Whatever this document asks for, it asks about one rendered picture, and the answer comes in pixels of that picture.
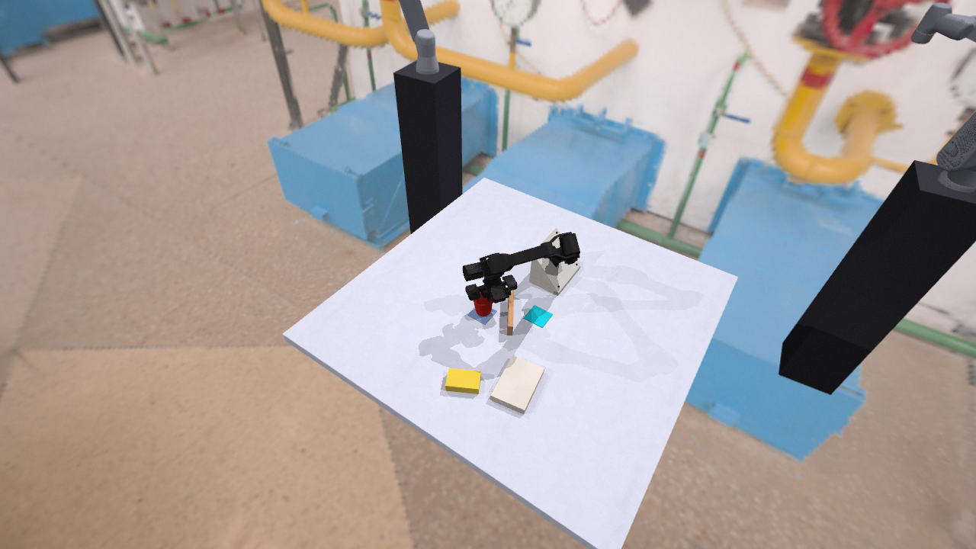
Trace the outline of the beige flat block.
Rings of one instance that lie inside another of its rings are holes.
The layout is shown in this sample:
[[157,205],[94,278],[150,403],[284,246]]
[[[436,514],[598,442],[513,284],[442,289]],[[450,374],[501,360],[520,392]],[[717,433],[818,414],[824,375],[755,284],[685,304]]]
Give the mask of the beige flat block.
[[513,355],[490,399],[509,409],[514,409],[517,413],[525,414],[543,373],[543,366],[532,364]]

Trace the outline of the yellow rectangular block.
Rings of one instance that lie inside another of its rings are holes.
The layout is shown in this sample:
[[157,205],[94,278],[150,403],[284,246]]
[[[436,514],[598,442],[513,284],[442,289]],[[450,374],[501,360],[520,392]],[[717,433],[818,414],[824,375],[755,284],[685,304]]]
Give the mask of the yellow rectangular block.
[[449,368],[445,390],[479,395],[480,378],[481,371],[462,371],[461,369]]

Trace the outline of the light brown wooden beam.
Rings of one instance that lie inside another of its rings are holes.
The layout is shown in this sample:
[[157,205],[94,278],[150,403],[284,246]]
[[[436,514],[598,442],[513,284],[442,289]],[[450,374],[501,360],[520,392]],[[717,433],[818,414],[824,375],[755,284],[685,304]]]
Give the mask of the light brown wooden beam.
[[515,315],[515,291],[510,291],[508,298],[508,335],[513,333],[513,315]]

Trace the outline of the red cup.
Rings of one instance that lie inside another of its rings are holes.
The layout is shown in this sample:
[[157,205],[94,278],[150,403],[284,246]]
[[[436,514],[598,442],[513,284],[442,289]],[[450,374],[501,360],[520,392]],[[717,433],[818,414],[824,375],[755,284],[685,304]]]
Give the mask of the red cup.
[[475,306],[475,310],[477,310],[477,315],[488,316],[490,315],[492,310],[493,299],[492,297],[490,297],[491,301],[489,302],[487,298],[483,298],[481,292],[479,292],[479,294],[480,294],[479,299],[474,301],[474,306]]

